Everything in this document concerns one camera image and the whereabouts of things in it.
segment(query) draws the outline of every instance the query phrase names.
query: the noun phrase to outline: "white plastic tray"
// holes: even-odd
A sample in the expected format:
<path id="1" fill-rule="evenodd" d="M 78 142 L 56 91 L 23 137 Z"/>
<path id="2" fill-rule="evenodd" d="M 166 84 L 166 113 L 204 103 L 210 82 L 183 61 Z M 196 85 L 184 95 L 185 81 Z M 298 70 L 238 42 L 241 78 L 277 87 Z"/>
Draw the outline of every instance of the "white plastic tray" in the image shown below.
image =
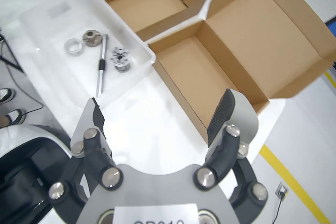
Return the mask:
<path id="1" fill-rule="evenodd" d="M 103 93 L 96 97 L 101 107 L 135 85 L 155 62 L 151 49 L 104 0 L 49 0 L 24 12 L 20 21 L 45 61 L 41 65 L 42 73 L 52 75 L 58 84 L 66 83 L 65 90 L 79 107 L 83 100 L 96 97 L 101 45 L 85 46 L 80 56 L 73 57 L 64 49 L 68 39 L 81 40 L 89 29 L 109 36 Z M 126 48 L 130 54 L 131 68 L 127 73 L 117 72 L 110 61 L 111 50 L 116 46 Z"/>

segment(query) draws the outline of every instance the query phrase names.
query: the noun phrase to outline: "metal shaft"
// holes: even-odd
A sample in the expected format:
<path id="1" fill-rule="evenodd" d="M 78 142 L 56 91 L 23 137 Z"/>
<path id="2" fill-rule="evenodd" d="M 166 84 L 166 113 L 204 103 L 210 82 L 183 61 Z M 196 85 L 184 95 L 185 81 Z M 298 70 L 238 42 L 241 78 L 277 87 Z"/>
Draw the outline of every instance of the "metal shaft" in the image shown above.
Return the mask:
<path id="1" fill-rule="evenodd" d="M 103 80 L 104 80 L 104 71 L 105 71 L 105 53 L 106 53 L 107 38 L 108 38 L 107 34 L 102 35 L 101 59 L 99 60 L 99 67 L 98 67 L 97 96 L 101 95 L 102 92 L 103 92 Z"/>
<path id="2" fill-rule="evenodd" d="M 104 76 L 104 71 L 99 70 L 98 71 L 98 81 L 97 81 L 97 96 L 100 96 L 103 92 L 103 76 Z"/>

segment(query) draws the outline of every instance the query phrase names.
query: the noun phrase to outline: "white table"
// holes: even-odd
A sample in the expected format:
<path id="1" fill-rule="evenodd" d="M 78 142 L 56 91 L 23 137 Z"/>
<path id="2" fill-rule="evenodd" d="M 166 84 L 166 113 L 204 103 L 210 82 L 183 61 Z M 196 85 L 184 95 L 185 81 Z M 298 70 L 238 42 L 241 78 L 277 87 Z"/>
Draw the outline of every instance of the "white table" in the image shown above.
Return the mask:
<path id="1" fill-rule="evenodd" d="M 24 34 L 18 21 L 21 12 L 40 1 L 0 0 L 0 25 L 28 78 L 71 136 L 83 108 L 67 111 L 57 98 L 62 92 L 51 91 L 50 81 L 41 75 L 38 65 L 31 60 L 36 46 Z M 175 29 L 204 18 L 208 3 L 197 17 Z M 259 131 L 248 155 L 250 162 L 257 156 L 284 106 L 285 100 L 271 100 L 259 115 Z M 117 164 L 126 163 L 149 174 L 168 174 L 204 162 L 206 143 L 154 69 L 130 91 L 105 107 L 102 113 L 105 117 L 104 132 Z M 220 184 L 227 197 L 235 185 L 232 173 Z"/>

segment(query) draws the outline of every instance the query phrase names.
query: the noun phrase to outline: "wall outlet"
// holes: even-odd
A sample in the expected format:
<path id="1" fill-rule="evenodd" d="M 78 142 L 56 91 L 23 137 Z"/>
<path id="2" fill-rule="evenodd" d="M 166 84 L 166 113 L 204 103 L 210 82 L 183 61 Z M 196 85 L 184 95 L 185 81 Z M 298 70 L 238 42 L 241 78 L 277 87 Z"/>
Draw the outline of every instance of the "wall outlet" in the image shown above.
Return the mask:
<path id="1" fill-rule="evenodd" d="M 285 199 L 287 193 L 288 193 L 288 188 L 285 187 L 285 186 L 282 184 L 282 182 L 279 184 L 279 186 L 277 187 L 276 192 L 275 192 L 275 195 L 276 195 L 279 199 L 281 199 L 281 195 L 280 195 L 281 192 L 283 192 L 283 193 L 285 194 L 284 198 L 282 199 L 282 201 L 283 201 L 283 200 Z"/>

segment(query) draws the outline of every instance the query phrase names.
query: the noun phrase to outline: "blue screen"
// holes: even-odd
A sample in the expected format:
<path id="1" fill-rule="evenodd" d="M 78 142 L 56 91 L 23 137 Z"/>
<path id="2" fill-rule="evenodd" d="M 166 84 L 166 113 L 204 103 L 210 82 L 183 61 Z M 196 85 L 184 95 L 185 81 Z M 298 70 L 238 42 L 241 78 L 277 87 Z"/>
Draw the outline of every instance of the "blue screen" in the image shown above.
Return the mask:
<path id="1" fill-rule="evenodd" d="M 331 24 L 327 25 L 327 27 L 331 30 L 333 35 L 336 36 L 336 20 L 334 20 L 334 22 L 332 22 Z"/>

